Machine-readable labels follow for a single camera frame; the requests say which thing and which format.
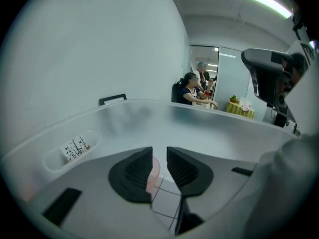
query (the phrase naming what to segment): woman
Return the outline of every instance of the woman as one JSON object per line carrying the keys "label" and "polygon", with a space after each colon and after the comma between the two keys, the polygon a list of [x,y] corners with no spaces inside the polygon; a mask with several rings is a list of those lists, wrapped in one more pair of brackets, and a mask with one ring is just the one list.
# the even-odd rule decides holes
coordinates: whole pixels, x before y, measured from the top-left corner
{"label": "woman", "polygon": [[[214,81],[212,79],[208,82],[208,89],[210,90]],[[192,103],[200,103],[200,104],[212,104],[216,108],[218,108],[218,103],[213,100],[208,100],[210,96],[210,92],[205,92],[205,94],[199,89],[197,86],[198,78],[194,73],[185,74],[184,78],[180,80],[180,95],[179,95],[179,103],[192,105]]]}

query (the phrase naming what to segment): table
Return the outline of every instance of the table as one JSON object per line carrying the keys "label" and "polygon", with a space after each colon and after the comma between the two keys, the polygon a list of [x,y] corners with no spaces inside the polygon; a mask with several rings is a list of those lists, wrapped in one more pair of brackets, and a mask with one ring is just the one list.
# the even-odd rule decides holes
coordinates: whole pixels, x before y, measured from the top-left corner
{"label": "table", "polygon": [[226,111],[231,114],[238,114],[238,115],[252,118],[252,119],[255,117],[254,109],[251,109],[250,111],[245,112],[243,111],[242,107],[237,103],[228,102]]}

